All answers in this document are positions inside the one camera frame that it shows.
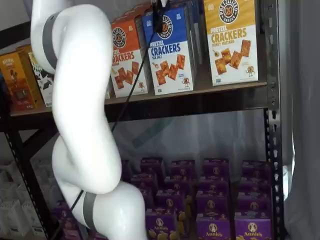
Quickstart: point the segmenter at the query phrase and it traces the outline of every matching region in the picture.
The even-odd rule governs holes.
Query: annie's logo
[[[172,34],[174,26],[168,16],[163,15],[162,19],[162,33],[158,33],[158,35],[162,39],[168,39]]]
[[[117,48],[121,49],[126,45],[127,37],[126,37],[125,31],[123,31],[122,28],[120,27],[114,28],[112,31],[112,38],[113,38],[113,44]]]
[[[239,5],[236,0],[223,0],[219,7],[220,19],[226,23],[231,24],[237,19],[239,14]]]
[[[249,230],[249,232],[245,232],[244,233],[245,236],[262,237],[262,233],[261,232],[257,232],[258,231],[258,226],[254,222],[250,222],[248,224],[248,230]]]
[[[164,226],[164,221],[161,218],[157,218],[155,220],[156,226],[154,227],[155,230],[163,230],[163,231],[168,231],[168,228]]]
[[[210,232],[206,232],[206,234],[205,234],[206,237],[222,237],[223,236],[221,232],[217,232],[218,227],[214,223],[211,223],[209,225],[209,231]]]

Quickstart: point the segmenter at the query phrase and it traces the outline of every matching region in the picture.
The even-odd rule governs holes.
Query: cracker box
[[[271,240],[271,220],[264,211],[236,211],[234,215],[237,240]]]
[[[167,176],[164,180],[164,185],[167,189],[184,191],[187,217],[194,216],[195,196],[190,179],[185,179],[180,175]]]
[[[227,179],[219,176],[201,176],[198,189],[203,191],[229,192]]]
[[[145,213],[145,225],[152,240],[179,240],[176,211],[173,208],[151,208]]]
[[[151,209],[155,206],[153,192],[150,188],[139,188],[142,193],[145,209]]]
[[[36,82],[39,86],[44,104],[46,107],[52,106],[52,93],[54,90],[54,76],[45,71],[37,62],[30,45],[25,46],[25,52],[30,59]]]
[[[77,222],[66,202],[59,201],[54,212],[62,225],[65,240],[88,239],[87,229]]]
[[[131,184],[140,189],[151,189],[153,194],[158,189],[157,178],[153,173],[134,174],[131,178]]]
[[[153,35],[153,14],[143,17],[146,41]],[[167,10],[162,33],[155,33],[148,50],[155,95],[192,91],[195,62],[186,5]]]
[[[205,158],[202,164],[206,176],[230,177],[229,160],[224,158]]]
[[[228,213],[228,194],[226,192],[202,191],[196,193],[196,211],[198,213]]]
[[[255,0],[204,0],[212,83],[258,80]]]
[[[160,207],[174,208],[177,215],[178,232],[181,237],[189,235],[190,225],[186,214],[187,205],[185,193],[181,190],[158,190],[156,193],[156,204]]]
[[[192,181],[197,181],[197,173],[195,167],[195,160],[176,160],[169,165],[170,175],[181,175],[187,177]]]
[[[271,168],[267,162],[243,161],[242,176],[248,178],[264,179],[271,182]]]
[[[24,50],[0,56],[0,69],[14,110],[29,110],[43,106],[29,57]]]
[[[24,237],[30,230],[19,200],[4,201],[0,204],[0,216],[5,219],[12,236]]]
[[[230,222],[226,212],[198,213],[196,228],[199,239],[231,240]]]
[[[147,47],[140,11],[112,23],[113,59],[111,78],[117,98],[127,97],[138,75]],[[151,87],[149,61],[143,64],[132,95],[147,94]]]
[[[22,204],[22,210],[25,214],[29,225],[32,228],[33,235],[45,238],[45,232],[41,226],[40,220],[36,213],[35,207],[33,206],[31,201],[26,201]]]
[[[163,186],[166,177],[165,164],[162,157],[143,157],[140,170],[144,173],[154,172],[160,186]]]

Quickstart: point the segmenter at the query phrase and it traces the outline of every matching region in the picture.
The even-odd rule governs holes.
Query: bunny logo
[[[155,220],[155,223],[159,226],[159,227],[162,227],[164,225],[164,221],[162,221],[161,218],[157,218]]]
[[[208,207],[209,207],[210,209],[214,209],[214,208],[215,208],[215,202],[212,201],[212,200],[209,200],[209,201],[207,202],[207,205],[208,205]]]
[[[255,233],[258,230],[258,226],[254,222],[250,222],[248,225],[248,229],[251,233]]]
[[[258,204],[258,203],[252,202],[252,203],[250,204],[250,209],[252,209],[252,210],[258,210],[258,208],[259,208],[259,204]]]
[[[174,205],[174,201],[172,201],[172,199],[167,199],[166,204],[168,205],[168,207],[172,207]]]
[[[215,167],[215,168],[213,169],[213,173],[214,173],[215,175],[219,175],[219,173],[220,173],[219,168],[218,168],[218,167]]]
[[[209,230],[210,230],[210,232],[212,232],[212,233],[216,233],[216,232],[218,231],[218,227],[217,227],[217,225],[215,225],[214,223],[211,223],[211,224],[209,225]]]

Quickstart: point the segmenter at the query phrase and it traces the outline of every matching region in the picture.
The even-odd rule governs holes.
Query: purple box
[[[239,240],[271,240],[271,220],[263,211],[236,211],[235,235]]]
[[[176,211],[173,208],[149,208],[145,213],[145,225],[150,239],[180,239]]]
[[[226,213],[198,213],[197,236],[203,240],[231,240],[230,222]]]
[[[195,160],[177,160],[172,161],[169,165],[169,174],[171,176],[181,175],[187,177],[192,181],[197,181],[197,173],[195,167]]]
[[[185,194],[186,214],[191,218],[195,214],[195,194],[192,183],[180,175],[167,176],[164,180],[167,189],[182,190]]]
[[[173,189],[158,190],[155,199],[157,206],[174,208],[176,210],[178,232],[182,237],[187,237],[189,235],[190,224],[186,214],[185,193],[181,190]]]
[[[229,192],[228,180],[220,176],[201,176],[199,178],[199,190],[211,190],[216,192]]]
[[[218,176],[230,178],[229,160],[223,158],[205,158],[202,164],[205,176]]]
[[[155,206],[154,197],[150,188],[139,188],[144,199],[145,209],[151,209]]]
[[[198,213],[228,213],[228,195],[226,192],[202,191],[196,193],[196,211]]]
[[[130,165],[130,161],[127,159],[121,160],[122,163],[122,175],[121,179],[125,182],[130,182],[130,179],[132,178],[133,172]]]
[[[256,178],[271,182],[271,168],[265,161],[244,160],[242,163],[242,176]]]
[[[156,194],[158,189],[157,178],[154,173],[134,174],[131,183],[139,189],[152,189],[153,194]]]
[[[58,201],[54,211],[62,225],[64,239],[85,240],[88,238],[86,228],[78,223],[65,201]]]
[[[143,157],[140,162],[140,170],[143,173],[154,172],[160,186],[164,185],[166,171],[162,157]]]

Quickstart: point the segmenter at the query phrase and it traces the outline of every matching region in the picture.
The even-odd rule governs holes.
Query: metal shelf
[[[264,109],[266,161],[270,162],[273,175],[273,239],[283,240],[287,232],[284,225],[282,183],[278,0],[263,1],[262,9],[265,35],[262,36],[262,41],[258,41],[259,81],[212,87],[209,67],[203,65],[198,71],[194,91],[161,96],[155,96],[151,91],[148,94],[132,96],[120,121]],[[0,48],[29,36],[30,22],[0,31],[0,39],[6,39],[1,42]],[[117,119],[125,101],[126,98],[105,101],[104,109],[109,122]],[[38,131],[22,142],[19,131],[31,129]],[[52,110],[39,108],[10,112],[0,92],[0,132],[5,133],[42,227],[47,238],[50,238],[57,226],[50,218],[30,158],[57,133]]]

